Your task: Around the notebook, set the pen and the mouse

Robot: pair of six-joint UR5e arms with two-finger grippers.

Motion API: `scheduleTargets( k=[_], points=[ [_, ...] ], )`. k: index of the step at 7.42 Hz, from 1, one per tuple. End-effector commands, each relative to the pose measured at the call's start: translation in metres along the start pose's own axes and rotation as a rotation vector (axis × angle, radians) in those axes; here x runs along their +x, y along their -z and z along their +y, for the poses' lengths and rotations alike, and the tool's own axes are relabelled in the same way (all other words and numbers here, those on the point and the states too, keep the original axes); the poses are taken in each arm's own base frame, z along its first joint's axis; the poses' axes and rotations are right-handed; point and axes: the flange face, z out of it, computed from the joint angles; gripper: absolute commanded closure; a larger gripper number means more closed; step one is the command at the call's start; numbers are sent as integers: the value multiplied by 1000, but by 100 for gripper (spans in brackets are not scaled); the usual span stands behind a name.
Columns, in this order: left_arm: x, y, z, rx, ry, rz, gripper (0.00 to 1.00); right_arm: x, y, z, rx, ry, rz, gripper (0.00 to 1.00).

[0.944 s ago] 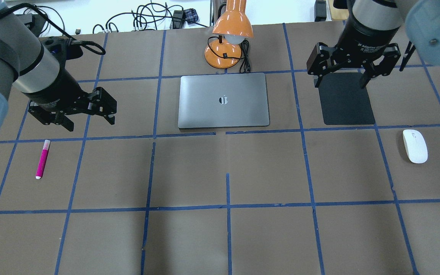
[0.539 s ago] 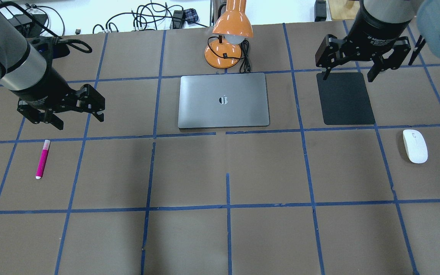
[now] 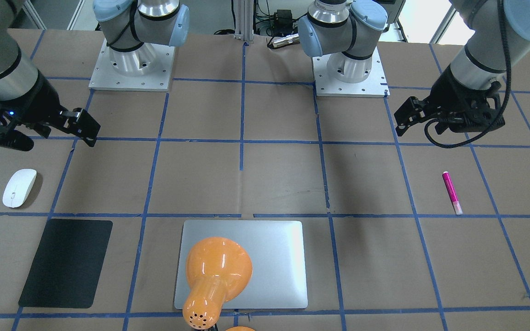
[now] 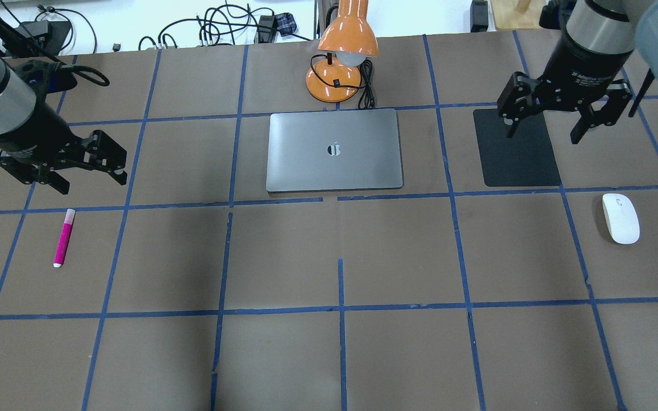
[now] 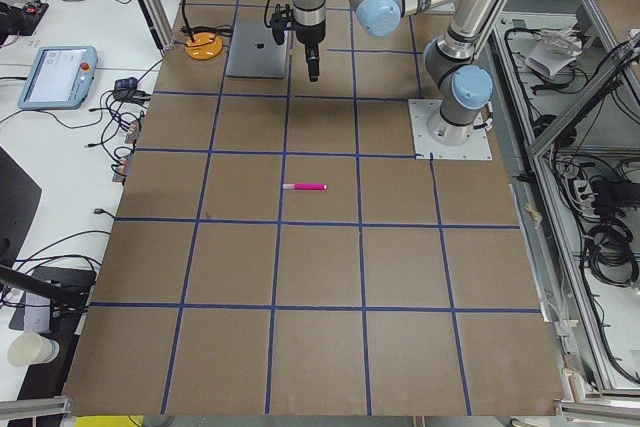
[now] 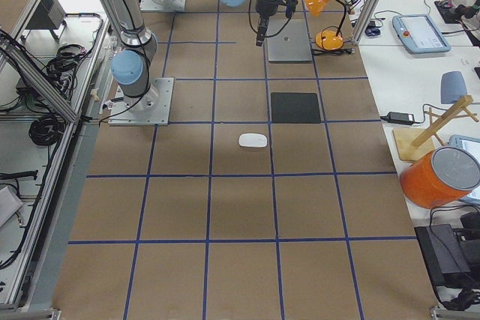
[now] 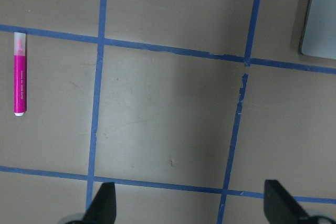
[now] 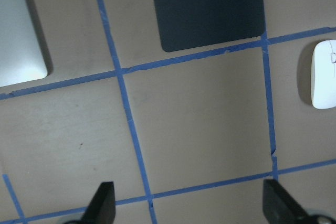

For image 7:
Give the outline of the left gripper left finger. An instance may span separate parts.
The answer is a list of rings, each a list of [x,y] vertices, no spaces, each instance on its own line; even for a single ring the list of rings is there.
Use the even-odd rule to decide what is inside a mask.
[[[83,223],[113,224],[116,220],[116,191],[113,182],[101,184],[91,205],[87,209]]]

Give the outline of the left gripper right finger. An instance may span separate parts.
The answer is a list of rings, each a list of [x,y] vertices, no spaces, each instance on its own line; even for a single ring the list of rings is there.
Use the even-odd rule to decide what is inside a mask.
[[[310,223],[307,212],[277,180],[265,180],[264,214],[271,224]]]

